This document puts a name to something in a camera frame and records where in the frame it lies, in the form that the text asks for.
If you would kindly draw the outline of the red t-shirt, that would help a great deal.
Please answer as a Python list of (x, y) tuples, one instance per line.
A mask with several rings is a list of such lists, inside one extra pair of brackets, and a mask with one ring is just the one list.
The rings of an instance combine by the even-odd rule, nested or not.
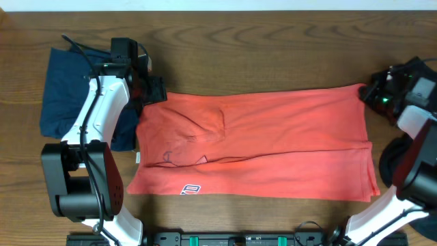
[(127, 190), (368, 202), (380, 190), (358, 89), (170, 93), (141, 114)]

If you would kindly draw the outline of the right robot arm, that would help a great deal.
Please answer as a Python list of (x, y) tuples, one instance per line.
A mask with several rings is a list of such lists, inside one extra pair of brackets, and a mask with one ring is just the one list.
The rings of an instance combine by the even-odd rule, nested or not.
[(361, 98), (396, 123), (412, 140), (392, 176), (389, 190), (353, 215), (333, 245), (391, 244), (407, 223), (436, 212), (436, 80), (391, 67), (372, 76)]

